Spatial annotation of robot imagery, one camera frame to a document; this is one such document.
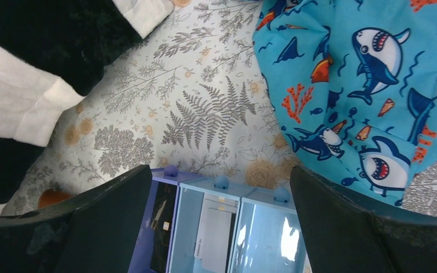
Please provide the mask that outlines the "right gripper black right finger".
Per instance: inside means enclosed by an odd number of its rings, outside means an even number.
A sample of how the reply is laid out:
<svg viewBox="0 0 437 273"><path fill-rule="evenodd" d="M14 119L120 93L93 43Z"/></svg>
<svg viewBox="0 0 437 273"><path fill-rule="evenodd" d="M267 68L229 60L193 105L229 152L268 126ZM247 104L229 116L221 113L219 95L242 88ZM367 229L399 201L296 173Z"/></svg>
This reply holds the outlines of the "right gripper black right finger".
<svg viewBox="0 0 437 273"><path fill-rule="evenodd" d="M291 193L313 272L437 272L437 217L295 166Z"/></svg>

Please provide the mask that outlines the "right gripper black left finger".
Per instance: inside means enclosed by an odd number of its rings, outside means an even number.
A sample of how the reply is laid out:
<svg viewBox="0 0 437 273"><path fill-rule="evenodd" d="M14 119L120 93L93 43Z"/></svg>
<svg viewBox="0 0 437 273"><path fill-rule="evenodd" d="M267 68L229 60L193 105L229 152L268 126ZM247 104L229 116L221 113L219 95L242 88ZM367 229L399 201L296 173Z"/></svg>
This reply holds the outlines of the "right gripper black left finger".
<svg viewBox="0 0 437 273"><path fill-rule="evenodd" d="M127 272L152 173L137 166L79 195L0 217L0 272Z"/></svg>

